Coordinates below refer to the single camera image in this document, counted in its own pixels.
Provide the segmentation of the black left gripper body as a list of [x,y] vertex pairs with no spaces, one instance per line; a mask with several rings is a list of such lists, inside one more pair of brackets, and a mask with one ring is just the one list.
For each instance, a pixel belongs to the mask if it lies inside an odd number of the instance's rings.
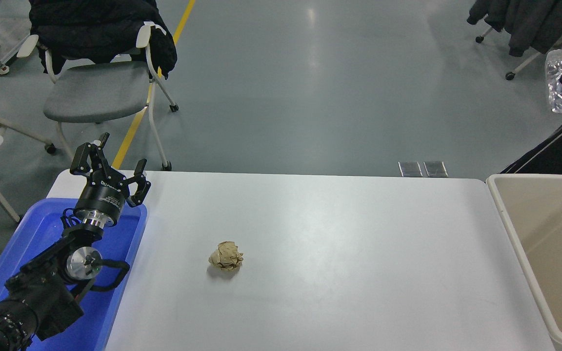
[[87,213],[97,211],[111,221],[119,220],[125,199],[129,197],[129,190],[119,186],[123,180],[125,176],[118,172],[107,176],[103,172],[91,173],[76,203],[76,217],[83,218]]

